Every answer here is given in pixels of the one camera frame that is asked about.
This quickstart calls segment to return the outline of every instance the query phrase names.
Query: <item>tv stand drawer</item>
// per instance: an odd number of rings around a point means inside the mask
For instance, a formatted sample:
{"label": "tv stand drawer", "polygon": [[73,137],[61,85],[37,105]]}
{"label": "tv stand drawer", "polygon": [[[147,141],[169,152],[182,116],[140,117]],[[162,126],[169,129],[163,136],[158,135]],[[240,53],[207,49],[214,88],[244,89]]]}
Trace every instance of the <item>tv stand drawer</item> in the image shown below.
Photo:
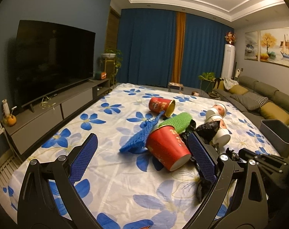
{"label": "tv stand drawer", "polygon": [[12,140],[20,154],[63,120],[60,106],[32,120],[12,135]]}
{"label": "tv stand drawer", "polygon": [[63,119],[93,100],[93,89],[88,89],[61,104]]}

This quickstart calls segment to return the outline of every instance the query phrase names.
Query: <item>bed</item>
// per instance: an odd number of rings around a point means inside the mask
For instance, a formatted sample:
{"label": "bed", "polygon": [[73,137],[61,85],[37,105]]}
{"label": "bed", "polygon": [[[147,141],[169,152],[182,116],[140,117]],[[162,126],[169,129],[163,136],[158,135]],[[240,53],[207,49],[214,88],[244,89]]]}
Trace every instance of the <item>bed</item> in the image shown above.
{"label": "bed", "polygon": [[[24,174],[32,159],[51,162],[81,145],[92,132],[98,136],[98,150],[83,178],[75,184],[80,197],[103,228],[181,229],[199,207],[195,189],[200,178],[192,163],[174,172],[167,171],[147,149],[119,153],[119,148],[156,114],[150,112],[151,97],[176,100],[173,116],[185,111],[197,126],[205,121],[205,112],[216,101],[212,99],[157,91],[132,84],[121,84],[86,109],[51,139],[38,148],[12,175],[3,191],[8,197],[7,213],[16,222],[18,199]],[[257,153],[278,155],[260,131],[230,103],[224,121],[230,131],[226,148],[238,152],[248,148]],[[54,181],[52,193],[60,214],[70,218]],[[224,216],[233,186],[217,217]]]}

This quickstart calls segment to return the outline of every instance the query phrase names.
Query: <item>wooden door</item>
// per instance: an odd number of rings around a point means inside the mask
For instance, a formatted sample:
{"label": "wooden door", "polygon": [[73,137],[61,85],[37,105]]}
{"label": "wooden door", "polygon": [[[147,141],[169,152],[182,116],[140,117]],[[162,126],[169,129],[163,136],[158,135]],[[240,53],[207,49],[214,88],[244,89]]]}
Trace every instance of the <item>wooden door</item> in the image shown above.
{"label": "wooden door", "polygon": [[106,28],[105,49],[116,49],[120,15],[110,7]]}

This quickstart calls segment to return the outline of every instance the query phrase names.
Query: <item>white paper cup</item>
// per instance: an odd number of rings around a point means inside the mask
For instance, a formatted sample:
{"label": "white paper cup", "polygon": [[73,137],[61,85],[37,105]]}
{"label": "white paper cup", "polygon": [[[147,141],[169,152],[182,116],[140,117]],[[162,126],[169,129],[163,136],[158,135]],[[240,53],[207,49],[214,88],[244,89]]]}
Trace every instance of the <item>white paper cup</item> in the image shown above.
{"label": "white paper cup", "polygon": [[206,112],[206,119],[208,119],[208,117],[210,117],[211,115],[215,115],[215,114],[221,115],[224,118],[226,113],[227,113],[226,106],[222,103],[216,103],[213,105],[212,108],[210,108]]}
{"label": "white paper cup", "polygon": [[220,129],[217,131],[217,134],[213,137],[212,143],[216,144],[219,143],[219,147],[225,146],[230,141],[230,134],[229,131],[225,125],[225,122],[223,121],[223,118],[219,114],[214,114],[208,117],[206,119],[206,122],[210,121],[220,121]]}
{"label": "white paper cup", "polygon": [[212,114],[211,116],[207,117],[205,120],[205,123],[210,122],[210,121],[223,121],[223,117],[219,114]]}
{"label": "white paper cup", "polygon": [[225,146],[230,141],[230,134],[227,129],[220,128],[217,134],[213,137],[212,143],[219,143],[219,147]]}

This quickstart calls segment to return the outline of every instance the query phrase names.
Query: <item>tv stand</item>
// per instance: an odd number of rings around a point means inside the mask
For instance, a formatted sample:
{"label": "tv stand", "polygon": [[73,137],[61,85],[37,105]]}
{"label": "tv stand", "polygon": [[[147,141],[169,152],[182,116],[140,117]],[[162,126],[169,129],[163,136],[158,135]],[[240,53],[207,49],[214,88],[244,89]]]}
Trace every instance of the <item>tv stand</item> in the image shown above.
{"label": "tv stand", "polygon": [[86,106],[93,104],[109,90],[109,79],[87,81],[58,93],[45,107],[40,106],[40,103],[30,104],[29,109],[16,116],[17,122],[14,126],[4,125],[9,140],[24,160],[36,150],[35,147],[38,148],[69,120],[85,110]]}

